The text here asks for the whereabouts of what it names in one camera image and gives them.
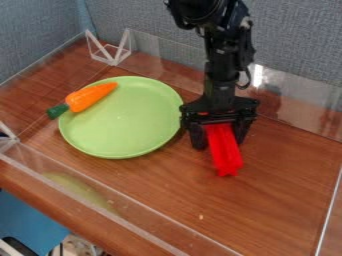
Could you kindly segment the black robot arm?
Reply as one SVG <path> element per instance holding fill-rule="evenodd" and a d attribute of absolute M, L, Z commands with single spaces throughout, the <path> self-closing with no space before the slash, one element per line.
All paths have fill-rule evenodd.
<path fill-rule="evenodd" d="M 190 133 L 192 147 L 206 149 L 204 128 L 219 124 L 230 124 L 232 138 L 243 142 L 259 106 L 256 99 L 235 94 L 248 88 L 239 78 L 251 75 L 248 65 L 255 54 L 248 7 L 243 0 L 166 0 L 166 7 L 176 26 L 194 30 L 204 40 L 203 93 L 180 106 L 180 124 Z"/>

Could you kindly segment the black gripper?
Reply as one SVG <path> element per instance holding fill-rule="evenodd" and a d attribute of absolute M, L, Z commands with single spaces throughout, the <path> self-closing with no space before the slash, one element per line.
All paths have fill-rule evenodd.
<path fill-rule="evenodd" d="M 210 72 L 204 74 L 203 93 L 198 99 L 180 107 L 180 124 L 188 128 L 191 145 L 196 150 L 208 146 L 204 125 L 232 124 L 235 140 L 242 144 L 256 119 L 259 101 L 235 94 L 236 90 L 248 88 L 250 83 L 239 84 L 240 72 L 220 79 Z"/>

